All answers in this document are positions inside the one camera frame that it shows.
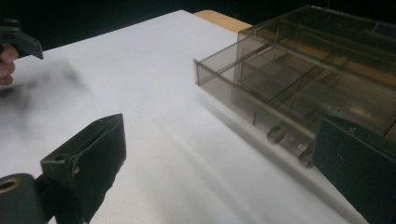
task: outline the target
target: hand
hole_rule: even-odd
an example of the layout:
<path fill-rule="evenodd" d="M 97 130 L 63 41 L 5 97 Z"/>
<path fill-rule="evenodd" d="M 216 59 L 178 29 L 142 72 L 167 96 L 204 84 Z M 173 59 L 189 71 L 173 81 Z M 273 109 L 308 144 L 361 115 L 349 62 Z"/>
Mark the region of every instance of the hand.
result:
<path fill-rule="evenodd" d="M 9 44 L 3 44 L 0 53 L 0 86 L 8 86 L 12 83 L 11 74 L 15 71 L 14 61 L 20 56 L 18 51 Z"/>

